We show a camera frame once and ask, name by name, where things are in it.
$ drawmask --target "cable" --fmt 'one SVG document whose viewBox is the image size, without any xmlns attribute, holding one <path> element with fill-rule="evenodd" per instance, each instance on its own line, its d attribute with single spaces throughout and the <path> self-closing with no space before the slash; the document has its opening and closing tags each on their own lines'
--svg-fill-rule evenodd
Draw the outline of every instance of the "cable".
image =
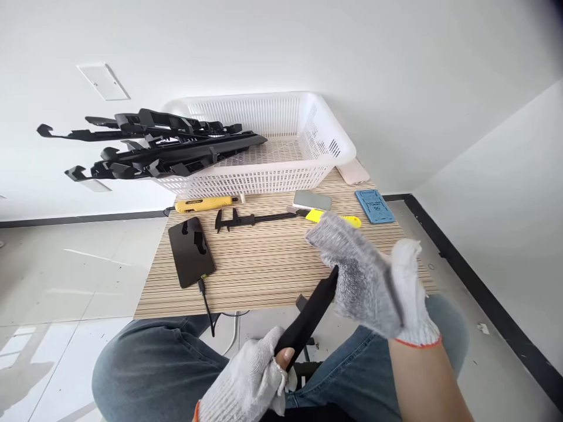
<svg viewBox="0 0 563 422">
<path fill-rule="evenodd" d="M 198 280 L 198 287 L 199 287 L 199 292 L 204 297 L 205 310 L 207 311 L 207 316 L 209 318 L 209 325 L 211 326 L 211 337 L 215 337 L 215 325 L 217 324 L 217 320 L 219 319 L 219 316 L 217 316 L 217 319 L 213 321 L 213 318 L 211 317 L 211 311 L 209 310 L 209 305 L 207 304 L 207 297 L 205 296 L 205 283 L 202 278 Z"/>
<path fill-rule="evenodd" d="M 242 317 L 243 315 L 246 315 L 246 314 L 248 314 L 249 312 L 250 312 L 250 310 L 246 311 L 244 314 L 238 314 L 238 315 L 226 314 L 226 313 L 224 313 L 224 312 L 221 312 L 221 314 L 223 314 L 223 315 L 226 316 L 226 317 Z"/>
<path fill-rule="evenodd" d="M 236 333 L 237 333 L 237 322 L 239 320 L 239 317 L 242 317 L 243 315 L 246 315 L 250 312 L 250 310 L 246 311 L 244 314 L 239 314 L 239 311 L 236 311 L 234 315 L 231 314 L 226 314 L 224 312 L 221 312 L 221 314 L 223 314 L 226 317 L 234 317 L 233 320 L 233 338 L 230 340 L 230 344 L 229 347 L 227 347 L 225 349 L 225 351 L 221 354 L 221 356 L 225 356 L 227 354 L 227 352 L 231 349 L 231 347 L 235 344 L 235 339 L 236 339 Z"/>
<path fill-rule="evenodd" d="M 170 215 L 170 211 L 172 211 L 174 209 L 174 207 L 168 207 L 162 210 L 162 214 L 164 214 L 165 217 L 168 217 Z"/>
<path fill-rule="evenodd" d="M 221 353 L 221 356 L 225 356 L 227 354 L 227 352 L 231 349 L 231 347 L 233 346 L 233 344 L 235 344 L 235 339 L 236 339 L 236 323 L 238 322 L 238 313 L 239 311 L 236 311 L 234 315 L 229 315 L 230 317 L 235 317 L 233 319 L 233 338 L 230 340 L 229 346 L 225 349 L 225 351 L 223 353 Z"/>
</svg>

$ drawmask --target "work glove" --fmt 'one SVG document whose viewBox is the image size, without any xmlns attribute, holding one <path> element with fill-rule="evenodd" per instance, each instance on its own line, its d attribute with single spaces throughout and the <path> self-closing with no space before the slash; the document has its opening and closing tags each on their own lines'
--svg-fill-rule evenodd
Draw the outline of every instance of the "work glove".
<svg viewBox="0 0 563 422">
<path fill-rule="evenodd" d="M 333 212 L 323 213 L 305 240 L 329 267 L 338 266 L 335 311 L 386 338 L 401 331 L 401 315 L 391 276 L 391 259 Z"/>
<path fill-rule="evenodd" d="M 283 416 L 287 372 L 282 367 L 295 352 L 286 348 L 274 357 L 283 332 L 275 327 L 261 340 L 248 340 L 199 401 L 194 420 L 254 422 L 268 409 Z"/>
<path fill-rule="evenodd" d="M 402 310 L 403 328 L 396 337 L 400 343 L 415 348 L 437 345 L 442 336 L 426 310 L 426 292 L 418 280 L 416 261 L 420 242 L 401 239 L 391 250 L 391 274 Z"/>
<path fill-rule="evenodd" d="M 439 343 L 440 331 L 428 316 L 426 293 L 418 280 L 420 242 L 402 239 L 389 256 L 329 212 L 305 239 L 319 249 L 325 265 L 338 265 L 337 314 L 409 346 Z"/>
</svg>

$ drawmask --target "knee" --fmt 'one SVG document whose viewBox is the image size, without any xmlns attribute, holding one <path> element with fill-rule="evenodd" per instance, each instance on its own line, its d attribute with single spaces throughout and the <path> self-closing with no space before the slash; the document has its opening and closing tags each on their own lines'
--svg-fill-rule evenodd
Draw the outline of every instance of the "knee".
<svg viewBox="0 0 563 422">
<path fill-rule="evenodd" d="M 428 297 L 426 308 L 442 333 L 444 349 L 457 377 L 469 348 L 467 323 L 460 310 L 440 294 Z"/>
<path fill-rule="evenodd" d="M 128 343 L 127 338 L 118 334 L 102 350 L 94 366 L 92 394 L 97 407 L 106 418 L 119 396 L 126 391 L 126 386 L 123 385 L 126 378 L 122 374 L 127 373 L 128 362 L 135 350 Z"/>
</svg>

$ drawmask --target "tile floor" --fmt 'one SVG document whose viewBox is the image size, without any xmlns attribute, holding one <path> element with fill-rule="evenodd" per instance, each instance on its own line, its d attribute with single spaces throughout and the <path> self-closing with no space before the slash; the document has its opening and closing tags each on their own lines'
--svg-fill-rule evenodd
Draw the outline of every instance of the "tile floor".
<svg viewBox="0 0 563 422">
<path fill-rule="evenodd" d="M 408 236 L 421 239 L 422 259 L 444 295 L 467 318 L 470 349 L 459 383 L 476 421 L 551 421 L 561 414 L 500 337 L 402 202 L 389 204 Z M 1 229 L 0 422 L 101 422 L 90 383 L 96 358 L 130 320 L 165 219 Z M 249 338 L 287 326 L 295 307 L 221 317 L 223 352 L 233 327 L 233 356 Z M 490 335 L 476 325 L 484 322 Z M 328 312 L 314 334 L 312 360 L 325 359 L 355 329 Z"/>
</svg>

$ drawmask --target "black cable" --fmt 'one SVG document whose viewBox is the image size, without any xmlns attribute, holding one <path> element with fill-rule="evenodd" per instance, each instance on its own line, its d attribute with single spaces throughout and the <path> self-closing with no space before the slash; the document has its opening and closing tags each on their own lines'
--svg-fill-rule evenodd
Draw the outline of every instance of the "black cable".
<svg viewBox="0 0 563 422">
<path fill-rule="evenodd" d="M 168 207 L 162 210 L 162 214 L 164 214 L 165 217 L 168 217 L 170 215 L 170 211 L 172 211 L 174 209 L 174 207 Z"/>
<path fill-rule="evenodd" d="M 223 314 L 226 317 L 242 317 L 243 315 L 246 315 L 250 312 L 250 310 L 246 311 L 244 314 L 240 314 L 240 315 L 232 315 L 232 314 L 226 314 L 224 312 L 221 312 L 221 314 Z"/>
<path fill-rule="evenodd" d="M 207 304 L 207 297 L 205 296 L 205 283 L 201 278 L 198 280 L 198 287 L 201 295 L 204 297 L 205 310 L 207 311 L 209 325 L 211 327 L 211 337 L 215 337 L 215 325 L 217 324 L 219 316 L 217 316 L 217 319 L 213 321 L 213 318 L 211 317 L 211 311 L 209 310 L 209 305 Z"/>
</svg>

